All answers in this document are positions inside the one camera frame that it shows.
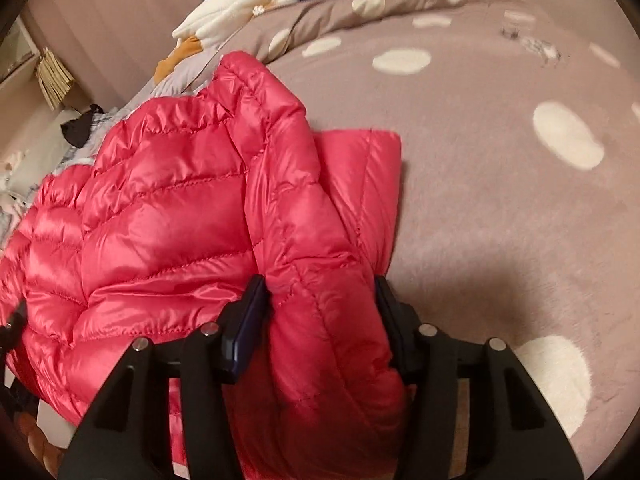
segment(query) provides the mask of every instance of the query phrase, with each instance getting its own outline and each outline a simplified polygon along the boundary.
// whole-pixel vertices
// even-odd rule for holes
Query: pillow
[[[254,7],[269,7],[287,0],[204,0],[174,30],[178,44],[196,36],[204,49],[219,48],[236,30],[247,24]]]
[[[15,198],[25,200],[31,186],[40,185],[42,179],[56,169],[71,144],[62,136],[60,124],[79,116],[74,110],[62,110],[57,118],[36,140],[24,156],[18,168],[12,173],[7,191]]]

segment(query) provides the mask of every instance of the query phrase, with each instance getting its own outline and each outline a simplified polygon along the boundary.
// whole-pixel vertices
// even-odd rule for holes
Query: bed
[[[198,92],[235,50],[314,129],[401,136],[396,294],[456,338],[505,339],[585,474],[615,470],[607,457],[640,408],[640,40],[615,0],[276,7],[117,118]]]

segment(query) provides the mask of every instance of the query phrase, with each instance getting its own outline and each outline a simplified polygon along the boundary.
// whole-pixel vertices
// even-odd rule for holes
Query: red puffer jacket
[[[196,97],[159,98],[94,167],[48,177],[0,262],[0,318],[26,297],[10,366],[72,423],[140,335],[215,320],[250,276],[273,297],[268,341],[226,404],[251,479],[366,478],[394,465],[407,407],[374,304],[388,266],[400,141],[313,134],[247,54]],[[185,460],[172,385],[174,460]]]

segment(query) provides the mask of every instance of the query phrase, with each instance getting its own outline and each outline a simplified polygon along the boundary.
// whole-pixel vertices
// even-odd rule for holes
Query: dark fabric
[[[60,124],[60,129],[62,129],[62,135],[65,137],[66,142],[76,148],[82,148],[91,135],[91,123],[94,120],[94,115],[102,113],[104,113],[104,110],[98,105],[91,105],[89,110],[77,119],[71,119],[66,123]]]
[[[9,388],[9,394],[15,399],[18,412],[27,412],[33,418],[38,418],[38,406],[40,399],[33,395],[18,379],[14,379]]]
[[[20,412],[20,404],[4,384],[0,384],[0,406],[2,406],[11,420],[14,420],[15,413]]]

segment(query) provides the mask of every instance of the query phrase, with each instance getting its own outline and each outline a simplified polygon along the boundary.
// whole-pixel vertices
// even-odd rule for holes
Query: black metal bracket
[[[458,380],[469,380],[465,480],[584,480],[574,450],[540,390],[498,338],[484,345],[450,338],[399,303],[376,277],[376,301],[392,366],[416,384],[395,480],[447,480]]]
[[[7,319],[6,325],[0,326],[0,367],[4,371],[7,352],[15,349],[20,343],[22,332],[27,325],[27,302],[20,300],[18,307]]]
[[[262,276],[216,322],[184,339],[136,339],[98,392],[60,468],[60,480],[174,480],[169,378],[180,378],[182,424],[191,480],[242,480],[222,384],[249,365],[268,312]]]

